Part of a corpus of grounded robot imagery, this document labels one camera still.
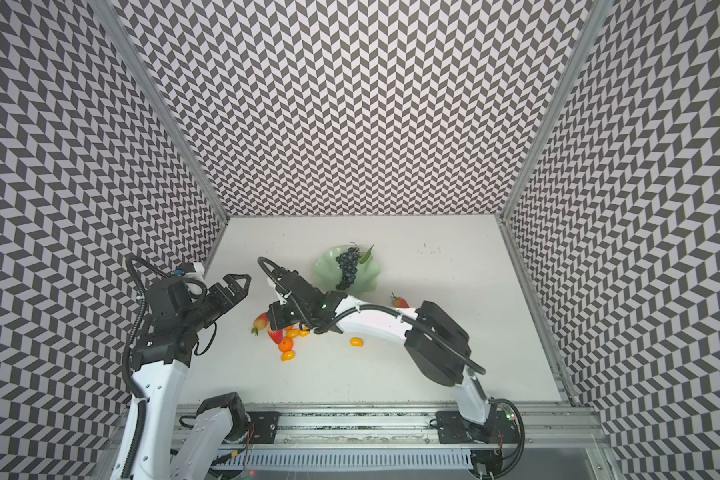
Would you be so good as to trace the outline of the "corner aluminium post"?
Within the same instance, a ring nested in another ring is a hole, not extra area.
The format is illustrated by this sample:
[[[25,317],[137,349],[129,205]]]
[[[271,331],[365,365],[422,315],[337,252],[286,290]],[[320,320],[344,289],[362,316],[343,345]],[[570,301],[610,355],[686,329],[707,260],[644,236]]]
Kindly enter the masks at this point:
[[[613,5],[612,0],[593,2],[592,9],[563,69],[560,81],[553,92],[547,111],[542,117],[542,122],[531,143],[526,159],[522,163],[518,177],[501,210],[499,218],[502,224],[509,222],[517,208]]]
[[[222,223],[226,224],[229,220],[229,215],[223,202],[208,179],[201,162],[192,150],[180,125],[166,104],[163,95],[157,88],[137,48],[120,22],[113,3],[106,0],[90,0],[88,1],[88,5],[101,22],[115,49],[121,56],[128,72],[141,89],[145,99],[150,104],[156,117],[168,134],[168,137],[176,147],[181,160],[193,176],[194,181],[197,183],[204,197],[209,202],[215,214],[222,220]]]

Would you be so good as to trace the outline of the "left corner aluminium post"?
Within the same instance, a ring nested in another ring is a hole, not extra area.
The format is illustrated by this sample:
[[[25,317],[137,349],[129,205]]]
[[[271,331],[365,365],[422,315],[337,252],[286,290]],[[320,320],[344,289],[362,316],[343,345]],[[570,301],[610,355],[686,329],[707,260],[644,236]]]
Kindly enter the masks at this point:
[[[120,22],[113,3],[106,0],[90,0],[88,1],[88,5],[101,22],[115,49],[121,56],[128,72],[141,89],[145,99],[150,104],[156,117],[168,134],[168,137],[176,147],[181,160],[193,176],[194,181],[197,183],[204,197],[209,202],[215,214],[222,220],[222,223],[226,224],[229,220],[229,215],[223,202],[208,179],[201,162],[192,150],[180,125],[166,104],[163,95],[157,88],[137,48]]]

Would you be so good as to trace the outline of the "orange left lower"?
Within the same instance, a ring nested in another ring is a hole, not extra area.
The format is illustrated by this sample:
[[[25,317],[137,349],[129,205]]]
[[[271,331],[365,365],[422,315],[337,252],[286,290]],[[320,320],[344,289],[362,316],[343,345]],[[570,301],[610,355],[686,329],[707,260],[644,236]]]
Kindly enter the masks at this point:
[[[293,340],[289,337],[285,337],[278,345],[281,352],[286,353],[293,349]]]

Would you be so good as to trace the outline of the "right corner aluminium post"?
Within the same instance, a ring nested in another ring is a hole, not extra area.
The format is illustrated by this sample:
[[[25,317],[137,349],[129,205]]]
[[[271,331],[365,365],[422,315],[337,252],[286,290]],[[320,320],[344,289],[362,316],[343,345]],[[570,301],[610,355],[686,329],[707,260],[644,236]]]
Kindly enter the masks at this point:
[[[517,208],[613,5],[612,0],[593,2],[592,9],[563,69],[560,81],[553,92],[547,111],[542,117],[542,122],[531,143],[526,159],[522,163],[518,177],[501,210],[499,218],[502,224],[509,222]]]

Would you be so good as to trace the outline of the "dark grape bunch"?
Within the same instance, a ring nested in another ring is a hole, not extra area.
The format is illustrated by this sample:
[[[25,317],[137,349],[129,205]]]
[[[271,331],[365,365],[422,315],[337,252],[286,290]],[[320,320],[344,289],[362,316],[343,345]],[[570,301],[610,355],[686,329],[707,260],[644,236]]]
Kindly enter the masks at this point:
[[[336,284],[337,290],[346,291],[355,283],[359,260],[360,249],[357,246],[349,247],[336,257],[336,263],[341,271],[341,278]]]

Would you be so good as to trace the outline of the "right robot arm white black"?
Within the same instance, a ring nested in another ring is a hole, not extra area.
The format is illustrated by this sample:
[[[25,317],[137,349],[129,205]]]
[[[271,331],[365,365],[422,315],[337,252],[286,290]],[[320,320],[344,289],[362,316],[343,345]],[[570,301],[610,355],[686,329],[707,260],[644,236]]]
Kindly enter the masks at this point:
[[[314,335],[329,332],[375,337],[405,349],[428,380],[452,390],[457,411],[477,442],[508,440],[499,412],[514,428],[517,447],[526,434],[519,409],[511,401],[488,396],[479,380],[487,369],[472,358],[469,335],[439,305],[425,301],[418,308],[395,308],[362,301],[342,291],[323,292],[297,271],[260,259],[278,300],[269,306],[269,324],[289,326]]]

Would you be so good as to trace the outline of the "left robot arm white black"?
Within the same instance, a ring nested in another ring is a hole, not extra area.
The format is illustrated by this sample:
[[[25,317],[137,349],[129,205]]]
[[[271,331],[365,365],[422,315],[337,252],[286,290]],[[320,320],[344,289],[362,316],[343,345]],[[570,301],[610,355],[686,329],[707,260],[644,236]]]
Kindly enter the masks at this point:
[[[206,286],[172,275],[144,294],[137,338],[127,345],[123,372],[131,404],[112,479],[204,479],[225,440],[248,432],[239,396],[204,400],[189,438],[171,454],[179,396],[197,350],[199,333],[244,300],[251,278],[228,274]]]

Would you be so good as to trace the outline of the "strawberry red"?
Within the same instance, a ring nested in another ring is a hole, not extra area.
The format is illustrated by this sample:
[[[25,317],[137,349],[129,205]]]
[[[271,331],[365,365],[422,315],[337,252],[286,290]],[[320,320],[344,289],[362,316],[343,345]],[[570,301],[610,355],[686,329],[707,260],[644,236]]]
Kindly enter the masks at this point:
[[[270,339],[271,339],[276,345],[280,345],[280,344],[283,342],[284,338],[285,338],[285,333],[284,333],[283,330],[272,330],[272,329],[268,329],[268,330],[267,330],[267,333],[268,333]]]

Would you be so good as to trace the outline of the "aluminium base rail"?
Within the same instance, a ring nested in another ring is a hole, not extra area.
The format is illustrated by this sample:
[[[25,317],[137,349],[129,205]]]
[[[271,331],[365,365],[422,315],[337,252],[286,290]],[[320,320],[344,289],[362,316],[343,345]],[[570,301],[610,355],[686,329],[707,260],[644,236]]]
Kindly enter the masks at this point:
[[[453,470],[477,479],[617,479],[595,413],[564,402],[491,399],[482,423],[434,403],[181,405],[122,422],[98,479],[244,479],[256,473]]]

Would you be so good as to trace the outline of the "green wavy glass bowl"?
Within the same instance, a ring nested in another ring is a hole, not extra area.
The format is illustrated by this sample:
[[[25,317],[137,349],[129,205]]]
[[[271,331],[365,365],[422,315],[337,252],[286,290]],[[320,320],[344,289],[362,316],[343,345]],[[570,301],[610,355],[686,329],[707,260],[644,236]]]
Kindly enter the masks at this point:
[[[336,284],[341,278],[341,271],[336,263],[336,257],[349,247],[357,246],[360,249],[360,260],[355,283],[346,291],[349,295],[360,297],[376,290],[381,266],[374,257],[372,246],[357,244],[342,245],[328,250],[313,264],[311,283],[322,291],[340,291]]]

